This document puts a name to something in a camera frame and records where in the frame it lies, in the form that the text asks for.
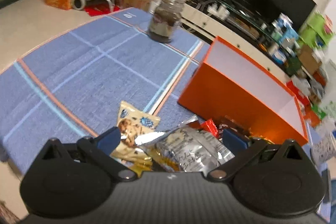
red wrapper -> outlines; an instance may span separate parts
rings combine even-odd
[[[209,119],[201,124],[201,128],[210,132],[215,138],[219,139],[219,133],[217,127],[212,119]]]

white logo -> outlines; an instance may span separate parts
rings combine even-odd
[[[169,176],[167,176],[167,178],[169,178],[170,180],[173,180],[173,179],[176,179],[177,176],[176,175],[169,175]]]

tv stand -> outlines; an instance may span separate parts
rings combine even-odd
[[[222,37],[255,60],[282,83],[289,81],[289,77],[283,71],[283,68],[274,63],[267,52],[260,50],[256,40],[228,21],[223,21],[213,15],[204,14],[191,5],[185,4],[181,22],[211,41],[216,36]]]

gray ribbed surface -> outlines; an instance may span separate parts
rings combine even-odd
[[[29,216],[22,224],[178,224],[325,223],[316,214],[272,219],[244,208],[225,184],[211,183],[201,173],[145,172],[141,179],[117,185],[97,210],[72,219]]]

screw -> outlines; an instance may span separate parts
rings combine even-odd
[[[223,170],[213,170],[210,172],[209,174],[213,179],[216,180],[221,180],[224,179],[226,177],[226,172]]]
[[[131,170],[122,170],[118,173],[118,176],[122,179],[132,179],[135,177],[135,173]]]

